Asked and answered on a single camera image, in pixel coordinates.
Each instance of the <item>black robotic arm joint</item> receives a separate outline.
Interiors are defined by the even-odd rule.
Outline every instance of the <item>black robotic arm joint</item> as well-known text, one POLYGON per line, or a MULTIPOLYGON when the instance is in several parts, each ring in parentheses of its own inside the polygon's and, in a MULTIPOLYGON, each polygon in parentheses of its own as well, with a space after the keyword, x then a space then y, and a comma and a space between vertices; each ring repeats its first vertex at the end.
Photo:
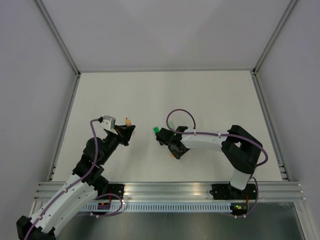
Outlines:
MULTIPOLYGON (((19 239, 25 238, 27 232, 32 226, 32 223, 30 221, 31 221, 30 217, 22 216, 16 222, 16 229, 18 232, 19 239)), ((54 231, 55 231, 54 227, 48 233, 42 232, 42 227, 33 227, 28 237, 28 240, 56 240, 54 231)))
MULTIPOLYGON (((261 147, 263 145, 250 133, 244 130, 241 126, 232 125, 228 130, 229 134, 238 135, 247 138, 261 147)), ((238 171, 244 174, 253 174, 256 169, 261 150, 246 140, 239 139, 237 137, 228 136, 222 143, 222 152, 228 158, 232 166, 238 171)))
MULTIPOLYGON (((178 132, 184 132, 186 129, 188 129, 187 126, 178 126, 176 130, 178 132)), ((156 140, 160 143, 160 145, 168 146, 169 151, 176 159, 180 159, 182 155, 190 150, 182 144, 182 134, 174 133, 168 129, 161 128, 161 130, 155 135, 156 140)))

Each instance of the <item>gray floor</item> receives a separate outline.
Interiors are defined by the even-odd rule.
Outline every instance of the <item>gray floor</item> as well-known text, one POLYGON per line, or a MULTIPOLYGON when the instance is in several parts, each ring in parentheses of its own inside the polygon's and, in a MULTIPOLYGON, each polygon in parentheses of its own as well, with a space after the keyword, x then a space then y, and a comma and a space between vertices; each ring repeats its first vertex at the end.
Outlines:
POLYGON ((303 240, 291 205, 258 204, 245 219, 219 213, 129 213, 75 217, 57 240, 303 240))

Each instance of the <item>wire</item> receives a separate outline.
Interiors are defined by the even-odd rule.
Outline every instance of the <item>wire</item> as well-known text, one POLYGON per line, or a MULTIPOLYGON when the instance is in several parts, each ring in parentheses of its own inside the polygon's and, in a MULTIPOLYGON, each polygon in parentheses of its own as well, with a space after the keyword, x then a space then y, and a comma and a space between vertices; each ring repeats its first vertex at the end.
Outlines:
MULTIPOLYGON (((95 144, 95 153, 94 153, 94 160, 92 163, 91 168, 89 169, 89 171, 83 175, 82 177, 80 177, 77 181, 75 181, 74 183, 70 184, 67 188, 66 191, 68 191, 70 188, 72 188, 73 186, 75 186, 77 183, 81 182, 83 179, 85 179, 91 172, 92 170, 95 168, 95 165, 97 163, 97 159, 98 159, 98 140, 97 140, 97 135, 96 135, 96 131, 93 125, 93 122, 97 122, 99 121, 99 119, 92 119, 90 121, 90 126, 91 126, 91 130, 93 133, 93 138, 94 138, 94 144, 95 144)), ((40 221, 40 219, 42 218, 43 215, 45 215, 46 211, 52 206, 52 204, 54 204, 63 194, 65 193, 65 191, 61 191, 57 196, 54 197, 54 199, 52 199, 48 205, 43 209, 43 211, 40 213, 39 217, 37 218, 34 223, 31 225, 31 227, 29 228, 29 230, 27 231, 25 237, 23 240, 28 240, 29 235, 32 231, 32 229, 37 225, 37 223, 40 221)))
MULTIPOLYGON (((194 135, 194 134, 198 134, 198 135, 209 135, 209 136, 215 136, 215 137, 218 137, 219 134, 218 133, 214 133, 214 132, 203 132, 203 131, 196 131, 196 121, 195 121, 195 118, 192 116, 192 114, 190 112, 188 112, 187 110, 185 109, 182 109, 182 108, 177 108, 177 109, 174 109, 172 110, 168 116, 166 117, 166 120, 165 120, 165 123, 166 123, 166 126, 167 128, 174 132, 175 134, 181 134, 181 135, 194 135), (171 116, 171 114, 173 114, 174 112, 178 112, 178 111, 181 111, 181 112, 185 112, 187 113, 191 118, 192 118, 192 121, 193 121, 193 129, 195 130, 195 132, 183 132, 183 131, 176 131, 174 129, 172 129, 170 126, 169 126, 169 117, 171 116)), ((249 138, 246 138, 244 136, 239 136, 239 135, 236 135, 236 134, 230 134, 230 133, 223 133, 220 135, 221 137, 233 137, 233 138, 237 138, 237 139, 241 139, 241 140, 244 140, 244 141, 247 141, 248 143, 256 146, 257 148, 259 148, 261 150, 261 152, 263 152, 264 156, 265 156, 265 159, 258 163, 256 165, 256 167, 259 167, 265 163, 267 163, 269 157, 268 157, 268 154, 266 152, 266 150, 260 146, 258 143, 256 143, 255 141, 252 141, 251 139, 249 138)))
POLYGON ((108 204, 110 204, 111 201, 112 201, 112 196, 110 195, 110 196, 109 196, 109 202, 108 202, 108 204))
POLYGON ((249 202, 249 196, 248 196, 248 194, 245 194, 245 198, 246 198, 246 201, 245 201, 245 203, 244 203, 244 205, 243 205, 242 207, 245 207, 245 206, 248 204, 248 202, 249 202))
POLYGON ((257 202, 258 202, 258 199, 259 199, 259 187, 258 187, 257 179, 254 176, 252 176, 251 178, 254 180, 254 183, 255 183, 256 197, 255 197, 255 200, 254 200, 252 208, 250 208, 250 210, 246 213, 246 215, 250 214, 255 209, 255 207, 257 205, 257 202))
POLYGON ((119 208, 118 208, 116 211, 114 211, 114 212, 112 212, 112 213, 104 214, 104 215, 94 215, 93 213, 84 213, 84 214, 78 214, 78 215, 76 215, 76 216, 77 216, 77 217, 82 217, 82 216, 97 217, 97 216, 98 216, 98 218, 100 218, 100 217, 111 217, 111 216, 117 215, 117 214, 119 213, 119 211, 122 209, 123 205, 124 205, 124 203, 122 202, 121 197, 119 197, 118 195, 113 194, 113 193, 106 193, 106 194, 102 194, 102 195, 100 195, 100 196, 97 196, 97 197, 95 198, 95 200, 100 199, 100 198, 105 197, 105 196, 113 196, 113 197, 116 197, 117 199, 119 199, 119 201, 120 201, 120 206, 119 206, 119 208))

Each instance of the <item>white robotic arm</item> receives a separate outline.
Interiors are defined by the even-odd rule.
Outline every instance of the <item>white robotic arm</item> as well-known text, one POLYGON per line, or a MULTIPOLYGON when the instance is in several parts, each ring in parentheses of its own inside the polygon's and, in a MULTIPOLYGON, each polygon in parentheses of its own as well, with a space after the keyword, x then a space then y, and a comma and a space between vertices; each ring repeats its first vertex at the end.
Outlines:
POLYGON ((179 126, 174 132, 162 128, 156 133, 156 140, 161 145, 168 146, 168 149, 176 159, 180 159, 187 151, 195 148, 223 152, 234 167, 229 183, 231 188, 243 191, 256 169, 261 150, 246 140, 228 135, 237 135, 249 139, 261 147, 262 144, 238 125, 233 125, 230 130, 206 131, 206 134, 197 133, 203 132, 186 126, 179 126))
POLYGON ((40 210, 17 221, 20 240, 55 240, 84 205, 97 196, 108 194, 109 182, 101 176, 104 171, 102 166, 118 145, 129 145, 136 126, 131 123, 115 125, 116 119, 111 116, 97 121, 107 132, 107 137, 102 140, 94 133, 94 138, 86 143, 81 160, 63 187, 40 210))

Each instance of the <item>purple cable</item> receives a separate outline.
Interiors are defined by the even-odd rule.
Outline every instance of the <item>purple cable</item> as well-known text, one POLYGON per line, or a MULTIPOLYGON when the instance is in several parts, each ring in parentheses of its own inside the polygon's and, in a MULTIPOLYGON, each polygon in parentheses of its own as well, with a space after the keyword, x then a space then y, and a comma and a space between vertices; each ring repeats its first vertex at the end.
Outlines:
MULTIPOLYGON (((94 160, 93 160, 93 163, 92 163, 92 166, 91 168, 89 169, 89 171, 83 175, 83 177, 79 178, 77 181, 75 181, 74 183, 70 184, 66 190, 68 191, 70 188, 72 188, 74 185, 76 185, 77 183, 81 182, 84 178, 86 178, 91 172, 92 170, 94 169, 96 163, 97 163, 97 160, 98 160, 98 140, 97 140, 97 135, 96 135, 96 131, 95 131, 95 128, 94 128, 94 125, 93 125, 93 122, 97 122, 99 121, 99 119, 93 119, 90 121, 90 126, 91 126, 91 130, 92 130, 92 133, 93 133, 93 138, 94 138, 94 144, 95 144, 95 153, 94 153, 94 160)), ((43 211, 40 213, 40 217, 42 217, 43 215, 45 215, 46 211, 52 206, 52 204, 54 204, 54 202, 60 198, 65 192, 62 191, 60 192, 57 196, 54 197, 54 199, 52 199, 51 202, 48 203, 48 205, 43 209, 43 211)), ((26 233, 25 237, 23 240, 28 240, 28 237, 32 231, 32 229, 37 225, 37 223, 39 222, 39 218, 37 218, 34 223, 31 225, 31 227, 29 228, 28 232, 26 233)))
MULTIPOLYGON (((215 137, 218 136, 218 134, 217 134, 217 133, 214 133, 214 132, 196 131, 196 132, 194 133, 194 132, 176 131, 176 130, 172 129, 172 128, 169 126, 169 117, 171 116, 171 114, 173 114, 174 112, 178 112, 178 111, 182 111, 182 112, 187 113, 187 114, 192 118, 192 121, 193 121, 193 129, 196 129, 196 121, 195 121, 195 118, 192 116, 192 114, 191 114, 190 112, 188 112, 187 110, 185 110, 185 109, 178 108, 178 109, 172 110, 172 111, 168 114, 168 116, 166 117, 165 123, 166 123, 167 128, 168 128, 170 131, 174 132, 175 134, 182 134, 182 135, 194 135, 194 134, 199 134, 199 135, 209 135, 209 136, 215 136, 215 137)), ((263 154, 264 154, 264 156, 265 156, 265 159, 264 159, 264 161, 258 163, 258 164, 256 165, 256 167, 259 167, 259 166, 265 164, 265 163, 268 161, 268 159, 269 159, 266 150, 265 150, 262 146, 260 146, 258 143, 256 143, 255 141, 252 141, 252 140, 249 139, 249 138, 246 138, 246 137, 244 137, 244 136, 239 136, 239 135, 236 135, 236 134, 230 134, 230 133, 221 134, 221 137, 233 137, 233 138, 245 140, 245 141, 247 141, 248 143, 256 146, 257 148, 259 148, 259 149, 261 150, 261 152, 263 152, 263 154)))
POLYGON ((250 210, 246 213, 246 215, 248 215, 249 213, 251 213, 251 212, 253 211, 253 209, 256 207, 256 204, 257 204, 258 199, 259 199, 258 181, 257 181, 257 179, 256 179, 254 176, 252 176, 251 178, 254 180, 254 183, 255 183, 255 186, 256 186, 256 197, 255 197, 255 201, 254 201, 254 203, 253 203, 252 208, 250 208, 250 210))
MULTIPOLYGON (((120 200, 120 207, 119 207, 116 211, 114 211, 114 212, 112 212, 112 213, 104 214, 104 215, 98 215, 99 218, 100 218, 100 217, 111 217, 111 216, 117 215, 117 214, 119 213, 119 211, 122 209, 123 205, 124 205, 124 203, 122 202, 121 197, 119 197, 118 195, 113 194, 113 193, 106 193, 106 194, 97 196, 97 197, 95 198, 95 200, 100 199, 100 198, 105 197, 105 196, 113 196, 113 197, 116 197, 117 199, 119 199, 119 200, 120 200)), ((78 215, 76 215, 76 216, 77 216, 77 217, 82 217, 82 216, 93 216, 93 217, 96 217, 97 215, 91 215, 90 213, 84 213, 84 214, 78 214, 78 215)))

